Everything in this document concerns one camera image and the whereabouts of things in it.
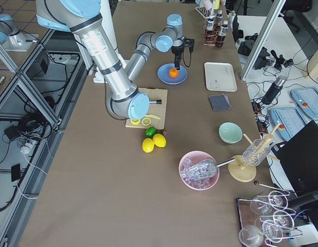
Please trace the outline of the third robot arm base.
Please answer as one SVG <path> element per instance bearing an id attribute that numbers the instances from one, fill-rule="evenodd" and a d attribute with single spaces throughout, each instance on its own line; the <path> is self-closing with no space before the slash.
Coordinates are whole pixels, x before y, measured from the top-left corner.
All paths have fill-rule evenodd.
<path id="1" fill-rule="evenodd" d="M 22 33 L 10 15 L 0 14 L 0 44 L 6 51 L 27 52 L 32 36 Z"/>

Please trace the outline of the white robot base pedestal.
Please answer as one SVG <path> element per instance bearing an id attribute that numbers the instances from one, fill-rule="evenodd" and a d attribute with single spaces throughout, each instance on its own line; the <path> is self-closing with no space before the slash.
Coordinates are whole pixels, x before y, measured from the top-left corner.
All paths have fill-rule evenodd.
<path id="1" fill-rule="evenodd" d="M 102 15 L 102 21 L 101 21 L 101 26 L 111 44 L 113 47 L 113 50 L 115 51 L 118 59 L 122 63 L 122 67 L 126 68 L 127 63 L 125 59 L 121 56 L 121 54 L 118 51 L 118 46 L 116 42 L 116 35 L 115 35 L 115 30 L 114 30 L 114 25 L 113 25 L 113 20 L 112 20 L 112 13 L 111 13 L 111 8 L 108 0 L 101 0 L 100 2 L 100 14 Z"/>

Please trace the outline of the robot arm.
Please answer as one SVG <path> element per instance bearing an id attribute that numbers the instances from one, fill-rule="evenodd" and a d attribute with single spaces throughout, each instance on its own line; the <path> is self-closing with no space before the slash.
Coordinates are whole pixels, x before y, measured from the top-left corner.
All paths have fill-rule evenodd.
<path id="1" fill-rule="evenodd" d="M 167 52 L 182 44 L 182 17 L 171 14 L 162 32 L 142 35 L 129 62 L 123 66 L 102 26 L 100 8 L 100 1 L 36 2 L 41 26 L 71 32 L 80 39 L 110 86 L 111 94 L 106 100 L 109 111 L 121 117 L 141 119 L 149 110 L 150 99 L 133 81 L 154 49 Z"/>

